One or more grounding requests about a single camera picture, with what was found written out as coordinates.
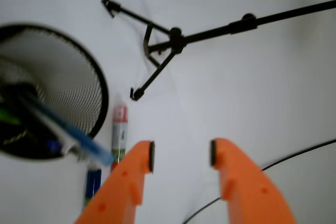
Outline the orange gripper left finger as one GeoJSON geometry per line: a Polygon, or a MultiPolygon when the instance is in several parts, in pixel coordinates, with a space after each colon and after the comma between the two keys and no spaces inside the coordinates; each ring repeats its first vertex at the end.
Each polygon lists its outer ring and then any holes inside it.
{"type": "Polygon", "coordinates": [[[155,144],[136,143],[84,208],[75,223],[134,223],[144,181],[153,173],[155,144]]]}

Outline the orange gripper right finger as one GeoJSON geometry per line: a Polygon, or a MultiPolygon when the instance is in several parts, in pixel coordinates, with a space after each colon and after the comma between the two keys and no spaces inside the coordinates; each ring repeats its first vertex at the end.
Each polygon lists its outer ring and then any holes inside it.
{"type": "Polygon", "coordinates": [[[235,143],[226,138],[211,140],[210,156],[230,223],[297,222],[280,190],[235,143]]]}

